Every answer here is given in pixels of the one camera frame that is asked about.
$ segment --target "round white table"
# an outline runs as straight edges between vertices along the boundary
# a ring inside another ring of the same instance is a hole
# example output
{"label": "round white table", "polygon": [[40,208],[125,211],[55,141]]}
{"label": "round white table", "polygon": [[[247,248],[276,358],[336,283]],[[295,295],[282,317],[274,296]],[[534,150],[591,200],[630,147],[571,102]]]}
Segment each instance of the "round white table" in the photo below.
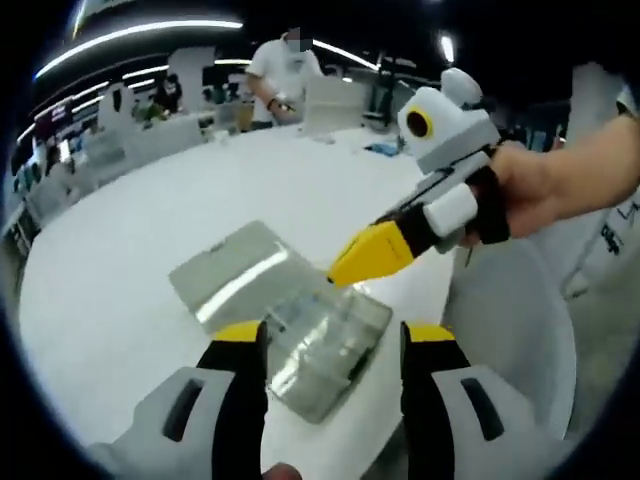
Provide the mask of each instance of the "round white table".
{"label": "round white table", "polygon": [[[407,156],[362,150],[376,138],[367,131],[335,138],[327,145],[283,128],[202,145],[120,178],[37,237],[22,287],[22,340],[80,443],[117,438],[135,405],[207,348],[169,283],[173,268],[254,219],[326,265],[421,178]],[[439,323],[451,271],[451,255],[428,252],[366,283],[394,309],[370,367],[321,425],[270,398],[264,468],[283,461],[307,480],[360,478],[401,421],[399,323]]]}

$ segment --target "white t-shirt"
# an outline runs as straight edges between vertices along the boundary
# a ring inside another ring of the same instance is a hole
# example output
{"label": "white t-shirt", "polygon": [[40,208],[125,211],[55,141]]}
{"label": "white t-shirt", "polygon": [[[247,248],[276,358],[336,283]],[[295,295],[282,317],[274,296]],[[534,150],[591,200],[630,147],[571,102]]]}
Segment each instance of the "white t-shirt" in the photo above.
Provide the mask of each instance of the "white t-shirt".
{"label": "white t-shirt", "polygon": [[[277,93],[284,93],[292,100],[302,99],[307,79],[311,75],[322,75],[318,59],[311,50],[293,52],[281,38],[260,45],[246,72],[261,77]],[[256,99],[253,121],[273,120],[267,106],[260,99]]]}

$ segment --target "ceiling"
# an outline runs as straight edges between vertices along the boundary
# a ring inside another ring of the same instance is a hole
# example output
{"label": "ceiling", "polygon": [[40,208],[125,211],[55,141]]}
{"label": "ceiling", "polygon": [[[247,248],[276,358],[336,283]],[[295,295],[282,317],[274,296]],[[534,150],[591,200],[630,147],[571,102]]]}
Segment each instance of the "ceiling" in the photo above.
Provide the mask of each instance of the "ceiling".
{"label": "ceiling", "polygon": [[[510,0],[326,0],[313,5],[289,0],[135,0],[89,17],[73,40],[67,28],[62,42],[52,41],[49,47],[65,51],[155,20],[213,18],[244,26],[237,31],[176,29],[118,39],[38,79],[28,104],[30,110],[46,104],[74,82],[81,90],[103,81],[96,79],[109,77],[114,73],[109,68],[123,62],[124,73],[161,64],[184,46],[215,44],[224,58],[251,58],[258,42],[274,38],[288,25],[302,25],[314,38],[372,63],[380,51],[410,59],[416,64],[410,73],[434,80],[446,68],[439,47],[440,34],[446,32],[456,45],[455,65],[473,75],[488,95],[522,109],[568,98],[573,65],[595,60],[613,71],[627,67],[626,37],[633,29],[623,28],[623,10],[613,6]],[[318,54],[321,63],[340,60],[327,52]],[[98,77],[82,80],[101,70]],[[24,117],[21,123],[28,121]]]}

